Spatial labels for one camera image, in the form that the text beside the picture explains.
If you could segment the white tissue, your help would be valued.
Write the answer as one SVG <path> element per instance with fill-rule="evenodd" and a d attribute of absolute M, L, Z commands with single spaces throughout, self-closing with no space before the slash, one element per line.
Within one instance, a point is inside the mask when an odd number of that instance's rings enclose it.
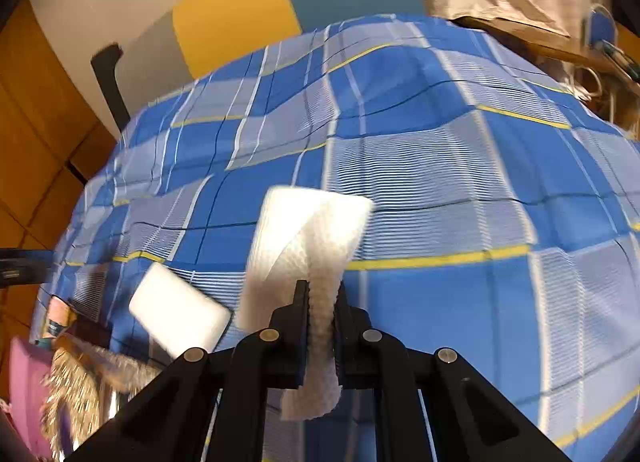
<path fill-rule="evenodd" d="M 334 305 L 374 202 L 311 188 L 268 190 L 245 268 L 235 325 L 256 332 L 290 304 L 296 282 L 309 283 L 309 330 L 304 382 L 281 399 L 285 421 L 320 418 L 341 397 L 333 353 Z"/>

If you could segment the glittery silver box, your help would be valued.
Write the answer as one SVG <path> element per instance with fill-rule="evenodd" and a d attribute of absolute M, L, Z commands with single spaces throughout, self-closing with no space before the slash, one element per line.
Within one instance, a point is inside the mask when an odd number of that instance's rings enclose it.
<path fill-rule="evenodd" d="M 43 378 L 41 431 L 53 459 L 70 456 L 159 374 L 157 367 L 62 333 Z"/>

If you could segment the white foam pad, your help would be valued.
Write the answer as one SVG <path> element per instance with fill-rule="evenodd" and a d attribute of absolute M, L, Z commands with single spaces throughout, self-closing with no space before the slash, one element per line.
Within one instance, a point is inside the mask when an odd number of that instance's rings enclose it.
<path fill-rule="evenodd" d="M 190 348 L 212 352 L 232 312 L 160 263 L 152 263 L 128 305 L 152 340 L 175 359 Z"/>

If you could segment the blue plaid tablecloth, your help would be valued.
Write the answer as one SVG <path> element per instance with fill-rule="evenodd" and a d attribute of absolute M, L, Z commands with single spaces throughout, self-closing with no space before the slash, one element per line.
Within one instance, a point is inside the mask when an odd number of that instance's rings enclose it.
<path fill-rule="evenodd" d="M 489 35 L 333 23 L 145 104 L 65 219 L 52 296 L 165 362 L 130 314 L 160 262 L 237 308 L 274 186 L 366 196 L 345 286 L 406 346 L 449 346 L 575 461 L 639 408 L 639 146 Z"/>

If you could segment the grey yellow teal chair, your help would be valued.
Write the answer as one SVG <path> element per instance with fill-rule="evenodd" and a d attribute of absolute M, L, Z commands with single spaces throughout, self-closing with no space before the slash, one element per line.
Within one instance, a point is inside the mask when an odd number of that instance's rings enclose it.
<path fill-rule="evenodd" d="M 333 22 L 425 11 L 423 0 L 182 0 L 91 66 L 123 130 L 149 102 L 256 49 Z"/>

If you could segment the blue folding chair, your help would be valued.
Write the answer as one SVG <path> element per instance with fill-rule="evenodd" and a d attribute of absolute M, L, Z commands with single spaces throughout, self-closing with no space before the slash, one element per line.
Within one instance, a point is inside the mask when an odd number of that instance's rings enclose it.
<path fill-rule="evenodd" d="M 582 22 L 582 44 L 595 48 L 600 43 L 616 45 L 617 28 L 608 8 L 601 4 L 590 6 Z"/>

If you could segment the wooden side table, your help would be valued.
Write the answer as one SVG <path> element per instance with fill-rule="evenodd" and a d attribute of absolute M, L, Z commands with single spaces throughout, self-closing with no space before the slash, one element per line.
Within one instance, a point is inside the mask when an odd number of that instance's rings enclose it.
<path fill-rule="evenodd" d="M 595 71 L 617 76 L 632 84 L 631 77 L 600 50 L 585 47 L 579 38 L 565 37 L 549 31 L 503 19 L 483 20 L 473 17 L 454 19 L 468 29 L 478 29 L 517 54 L 528 58 L 545 58 L 585 66 Z"/>

